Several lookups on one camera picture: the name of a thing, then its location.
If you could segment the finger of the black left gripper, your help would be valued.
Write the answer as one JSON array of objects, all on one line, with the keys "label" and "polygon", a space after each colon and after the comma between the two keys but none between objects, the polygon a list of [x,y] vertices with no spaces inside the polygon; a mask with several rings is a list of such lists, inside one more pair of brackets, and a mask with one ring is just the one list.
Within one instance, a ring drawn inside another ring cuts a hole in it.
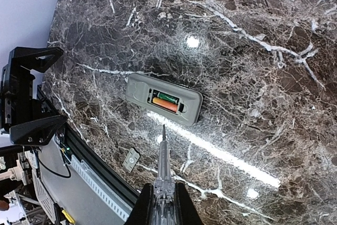
[{"label": "finger of the black left gripper", "polygon": [[10,127],[10,141],[13,145],[45,146],[67,121],[63,115],[50,116]]},{"label": "finger of the black left gripper", "polygon": [[9,66],[21,66],[45,73],[63,54],[60,47],[16,47],[9,54]]}]

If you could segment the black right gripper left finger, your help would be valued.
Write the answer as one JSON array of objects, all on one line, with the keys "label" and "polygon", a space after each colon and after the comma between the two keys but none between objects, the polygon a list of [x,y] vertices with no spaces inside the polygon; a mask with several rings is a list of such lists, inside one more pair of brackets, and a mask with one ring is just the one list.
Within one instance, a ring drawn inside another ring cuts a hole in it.
[{"label": "black right gripper left finger", "polygon": [[153,210],[154,188],[150,183],[146,183],[141,191],[136,204],[130,213],[126,225],[149,225],[151,224]]}]

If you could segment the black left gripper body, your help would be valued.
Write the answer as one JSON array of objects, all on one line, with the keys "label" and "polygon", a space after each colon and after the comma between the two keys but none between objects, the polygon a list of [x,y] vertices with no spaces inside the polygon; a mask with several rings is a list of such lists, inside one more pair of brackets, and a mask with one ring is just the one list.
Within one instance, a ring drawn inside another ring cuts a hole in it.
[{"label": "black left gripper body", "polygon": [[42,111],[40,102],[33,98],[35,76],[24,67],[3,68],[1,79],[1,132],[9,133],[12,126],[50,116]]}]

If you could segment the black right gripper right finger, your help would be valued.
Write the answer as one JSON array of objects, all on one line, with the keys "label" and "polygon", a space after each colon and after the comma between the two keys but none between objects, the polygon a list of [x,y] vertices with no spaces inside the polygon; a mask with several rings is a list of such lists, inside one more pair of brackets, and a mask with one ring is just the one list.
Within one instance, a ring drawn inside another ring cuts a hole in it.
[{"label": "black right gripper right finger", "polygon": [[177,224],[204,225],[185,185],[182,183],[175,184],[174,206]]}]

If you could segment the clear handled screwdriver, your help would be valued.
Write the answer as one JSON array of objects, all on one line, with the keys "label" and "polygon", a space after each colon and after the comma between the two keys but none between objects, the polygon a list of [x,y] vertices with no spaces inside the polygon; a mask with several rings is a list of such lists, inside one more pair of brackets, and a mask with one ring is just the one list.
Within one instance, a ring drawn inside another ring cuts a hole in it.
[{"label": "clear handled screwdriver", "polygon": [[174,208],[175,183],[171,175],[170,154],[163,126],[158,157],[158,173],[154,181],[153,213],[151,224],[176,224]]}]

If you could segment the grey battery cover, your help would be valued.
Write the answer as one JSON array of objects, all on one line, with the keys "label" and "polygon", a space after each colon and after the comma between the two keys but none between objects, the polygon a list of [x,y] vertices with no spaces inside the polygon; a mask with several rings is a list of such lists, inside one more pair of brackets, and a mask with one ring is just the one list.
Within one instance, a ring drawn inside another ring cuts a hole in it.
[{"label": "grey battery cover", "polygon": [[125,160],[123,161],[123,168],[127,172],[131,173],[138,160],[140,159],[140,156],[141,155],[138,151],[136,151],[134,148],[130,148]]}]

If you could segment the white remote control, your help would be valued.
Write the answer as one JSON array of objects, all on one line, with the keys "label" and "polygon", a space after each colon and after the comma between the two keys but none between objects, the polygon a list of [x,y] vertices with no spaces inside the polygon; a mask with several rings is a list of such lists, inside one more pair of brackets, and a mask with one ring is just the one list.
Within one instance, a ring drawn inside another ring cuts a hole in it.
[{"label": "white remote control", "polygon": [[129,102],[186,126],[197,122],[203,102],[198,91],[138,73],[128,76],[125,96]]}]

